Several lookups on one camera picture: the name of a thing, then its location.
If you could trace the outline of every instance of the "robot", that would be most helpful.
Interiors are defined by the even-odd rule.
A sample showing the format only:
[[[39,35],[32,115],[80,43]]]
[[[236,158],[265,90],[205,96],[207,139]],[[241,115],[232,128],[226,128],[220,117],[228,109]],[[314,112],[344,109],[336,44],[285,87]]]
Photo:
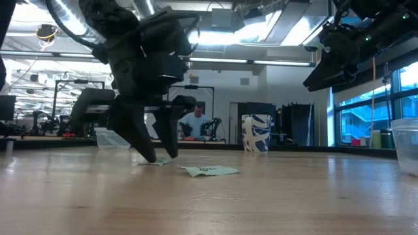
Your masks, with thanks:
[[[9,22],[16,1],[0,1],[2,19]],[[153,112],[154,129],[169,155],[178,154],[177,121],[185,111],[196,104],[193,97],[176,97],[163,101],[169,87],[183,80],[187,66],[179,56],[190,55],[187,34],[198,29],[198,14],[173,13],[169,8],[147,14],[141,21],[115,0],[79,0],[86,23],[106,41],[95,44],[77,37],[57,17],[53,0],[44,0],[58,26],[76,42],[93,49],[92,54],[102,63],[110,64],[119,95],[113,99],[108,111],[108,128],[128,141],[149,162],[155,162],[155,151],[144,124],[144,113]],[[150,0],[143,1],[147,11]],[[418,30],[418,1],[416,0],[333,0],[338,9],[334,23],[323,26],[319,39],[329,51],[323,50],[321,62],[303,83],[310,91],[336,84],[350,83],[358,73],[358,66],[371,57],[383,53],[398,42],[416,35]],[[341,18],[352,10],[360,19],[373,19],[365,28],[357,29],[341,24]],[[179,19],[188,19],[183,28]],[[3,43],[8,24],[0,24],[0,44]],[[0,87],[5,80],[5,68],[0,59]],[[111,97],[109,91],[103,94]],[[100,101],[100,93],[82,94],[86,101]],[[90,112],[88,105],[73,110]]]

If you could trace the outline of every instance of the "white shirt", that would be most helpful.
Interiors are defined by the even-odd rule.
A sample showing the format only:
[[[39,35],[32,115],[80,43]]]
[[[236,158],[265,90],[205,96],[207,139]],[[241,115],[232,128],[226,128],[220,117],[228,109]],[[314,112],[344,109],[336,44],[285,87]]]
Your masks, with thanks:
[[[181,120],[181,123],[189,124],[193,130],[191,130],[190,136],[193,138],[203,138],[201,135],[201,126],[203,123],[208,122],[209,119],[202,114],[200,117],[196,117],[194,112],[186,114]]]

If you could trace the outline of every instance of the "ceiling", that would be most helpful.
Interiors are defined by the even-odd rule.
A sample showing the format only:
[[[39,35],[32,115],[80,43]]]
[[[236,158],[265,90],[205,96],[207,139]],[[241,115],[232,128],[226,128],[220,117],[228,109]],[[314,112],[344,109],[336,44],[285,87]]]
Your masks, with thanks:
[[[128,9],[133,9],[132,0],[118,0],[118,3]],[[237,0],[222,1],[220,4],[225,8],[233,8],[236,10],[235,20],[242,24],[240,14],[243,14],[249,7],[272,6],[272,4],[281,4],[279,1],[246,1]],[[164,0],[156,1],[159,7],[171,6],[174,10],[188,11],[200,10],[199,14],[202,17],[200,28],[201,31],[211,30],[213,8],[219,8],[217,3],[210,3],[209,1],[184,1],[184,0]],[[327,14],[328,0],[313,0],[309,8],[306,9],[305,16],[325,16]],[[42,24],[55,25],[53,19],[43,9],[39,9],[35,5],[18,5],[14,12],[14,16],[10,27],[8,29],[8,36],[6,37],[2,50],[16,50],[16,51],[40,51],[42,43],[35,36],[35,30]],[[67,53],[81,53],[90,54],[91,50],[73,41],[62,32],[54,40],[54,43],[45,48],[45,52],[67,52]],[[313,55],[307,52],[301,46],[280,46],[279,44],[230,44],[230,45],[199,45],[193,57],[208,57],[208,58],[227,58],[227,59],[258,59],[258,60],[282,60],[282,61],[312,61]],[[47,97],[43,102],[43,108],[47,110],[50,108],[51,98],[54,96],[54,80],[60,79],[62,76],[69,79],[83,79],[89,81],[102,81],[106,83],[107,88],[110,88],[111,73],[107,65],[101,63],[88,63],[77,61],[36,61],[31,59],[6,59],[8,69],[12,70],[12,77],[9,82],[13,84],[12,93],[17,94],[21,98],[20,101],[28,104],[28,107],[34,104],[39,106],[41,103],[37,101],[37,97]],[[24,72],[31,66],[30,72]],[[222,63],[199,63],[194,62],[191,65],[192,69],[206,69],[215,71],[252,71],[254,75],[258,75],[264,66],[262,65],[239,65],[239,64],[222,64]],[[47,82],[31,82],[31,74],[46,73]],[[71,103],[77,98],[74,94],[75,90],[83,89],[85,87],[97,87],[97,84],[67,84],[61,87],[58,93],[58,106],[60,108],[58,114],[71,110]]]

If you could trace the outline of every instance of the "monitor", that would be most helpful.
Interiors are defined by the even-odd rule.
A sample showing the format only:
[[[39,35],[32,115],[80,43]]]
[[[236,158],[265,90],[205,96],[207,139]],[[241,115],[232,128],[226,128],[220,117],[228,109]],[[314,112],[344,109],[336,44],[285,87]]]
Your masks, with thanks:
[[[15,95],[0,95],[0,120],[12,121],[14,117]]]

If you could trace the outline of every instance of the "green paper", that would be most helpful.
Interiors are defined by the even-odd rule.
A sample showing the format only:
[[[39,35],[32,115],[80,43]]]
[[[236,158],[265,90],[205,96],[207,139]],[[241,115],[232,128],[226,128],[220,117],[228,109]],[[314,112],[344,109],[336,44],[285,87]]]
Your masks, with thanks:
[[[139,165],[154,165],[154,166],[162,166],[164,164],[167,164],[171,159],[167,157],[157,157],[156,162],[154,163],[139,163]]]
[[[231,167],[224,167],[224,166],[204,166],[204,167],[184,167],[179,166],[180,169],[184,169],[189,172],[191,177],[195,177],[198,175],[205,175],[205,176],[222,176],[226,174],[235,174],[239,173],[240,171]]]

